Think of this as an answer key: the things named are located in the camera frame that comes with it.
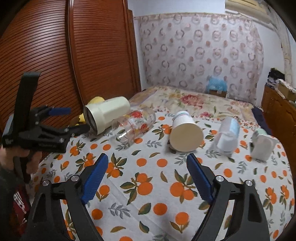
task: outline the navy blue fabric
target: navy blue fabric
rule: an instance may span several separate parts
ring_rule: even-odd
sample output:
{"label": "navy blue fabric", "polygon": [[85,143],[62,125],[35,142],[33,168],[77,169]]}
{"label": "navy blue fabric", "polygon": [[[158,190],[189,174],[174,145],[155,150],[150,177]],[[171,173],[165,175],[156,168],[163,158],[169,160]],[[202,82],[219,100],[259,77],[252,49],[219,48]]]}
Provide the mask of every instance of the navy blue fabric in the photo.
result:
{"label": "navy blue fabric", "polygon": [[252,109],[252,112],[253,112],[253,115],[254,115],[256,121],[261,126],[261,128],[264,129],[267,132],[268,135],[272,136],[271,129],[268,127],[268,125],[267,125],[267,123],[265,121],[263,112],[257,107],[254,107]]}

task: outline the brown box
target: brown box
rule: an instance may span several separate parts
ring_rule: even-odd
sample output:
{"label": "brown box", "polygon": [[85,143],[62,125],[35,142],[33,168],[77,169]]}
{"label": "brown box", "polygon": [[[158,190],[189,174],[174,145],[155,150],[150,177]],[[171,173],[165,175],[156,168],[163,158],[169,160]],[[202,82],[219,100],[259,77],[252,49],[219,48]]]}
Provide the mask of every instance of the brown box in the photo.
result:
{"label": "brown box", "polygon": [[281,82],[279,83],[278,90],[286,97],[287,100],[291,100],[295,102],[296,94],[290,91],[286,86],[284,86]]}
{"label": "brown box", "polygon": [[216,95],[216,96],[223,97],[223,98],[226,97],[227,91],[222,91],[221,93],[217,93],[217,92],[218,91],[209,90],[209,94],[211,94],[211,95]]}

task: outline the metal screw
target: metal screw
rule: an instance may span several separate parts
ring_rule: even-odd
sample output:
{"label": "metal screw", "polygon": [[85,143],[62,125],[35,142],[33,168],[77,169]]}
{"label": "metal screw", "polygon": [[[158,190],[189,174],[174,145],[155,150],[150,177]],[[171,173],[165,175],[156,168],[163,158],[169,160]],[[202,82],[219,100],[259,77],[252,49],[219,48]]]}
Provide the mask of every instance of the metal screw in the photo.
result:
{"label": "metal screw", "polygon": [[48,180],[44,180],[43,182],[42,182],[42,185],[43,186],[47,186],[49,184],[49,181]]}
{"label": "metal screw", "polygon": [[222,181],[224,181],[224,177],[222,177],[222,176],[217,176],[217,177],[216,177],[216,180],[217,180],[218,182],[222,182]]}
{"label": "metal screw", "polygon": [[247,184],[249,187],[251,187],[251,186],[253,185],[252,181],[250,181],[250,180],[246,180],[246,184]]}
{"label": "metal screw", "polygon": [[76,182],[78,180],[79,180],[79,176],[78,175],[71,176],[71,181],[72,182]]}

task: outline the orange print tablecloth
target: orange print tablecloth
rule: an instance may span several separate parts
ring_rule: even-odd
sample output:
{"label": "orange print tablecloth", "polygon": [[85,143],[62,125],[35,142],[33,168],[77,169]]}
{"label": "orange print tablecloth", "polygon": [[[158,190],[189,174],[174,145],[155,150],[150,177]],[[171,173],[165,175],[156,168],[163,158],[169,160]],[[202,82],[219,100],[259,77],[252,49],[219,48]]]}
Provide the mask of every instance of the orange print tablecloth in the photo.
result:
{"label": "orange print tablecloth", "polygon": [[[50,154],[28,185],[31,200],[41,179],[62,182],[92,165],[102,153],[109,157],[107,173],[87,204],[98,232],[105,241],[190,241],[208,205],[201,198],[186,167],[188,153],[169,148],[173,114],[157,112],[157,123],[130,147],[117,142],[106,130],[72,138],[65,154]],[[267,162],[250,157],[252,124],[240,121],[239,146],[231,158],[208,151],[219,121],[194,118],[203,129],[204,142],[193,153],[215,175],[230,182],[252,180],[264,206],[270,238],[275,240],[294,213],[292,175],[280,142]],[[61,202],[72,239],[78,240],[66,202]],[[217,240],[224,238],[233,202],[229,202]]]}

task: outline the person's arm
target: person's arm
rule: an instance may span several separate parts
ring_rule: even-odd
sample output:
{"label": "person's arm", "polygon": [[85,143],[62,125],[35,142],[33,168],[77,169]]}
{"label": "person's arm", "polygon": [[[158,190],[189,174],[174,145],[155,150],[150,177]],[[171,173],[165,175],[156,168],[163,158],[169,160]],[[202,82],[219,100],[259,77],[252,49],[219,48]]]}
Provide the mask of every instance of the person's arm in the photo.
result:
{"label": "person's arm", "polygon": [[[20,183],[20,180],[13,171],[13,157],[26,157],[29,155],[29,152],[29,150],[24,150],[20,147],[0,147],[0,233],[4,240],[6,236],[9,238],[9,240],[18,239],[18,237],[13,235],[12,230],[10,230],[7,225],[12,212],[13,195],[17,185]],[[27,164],[27,173],[37,172],[41,156],[41,152],[36,152],[33,155],[32,160]]]}

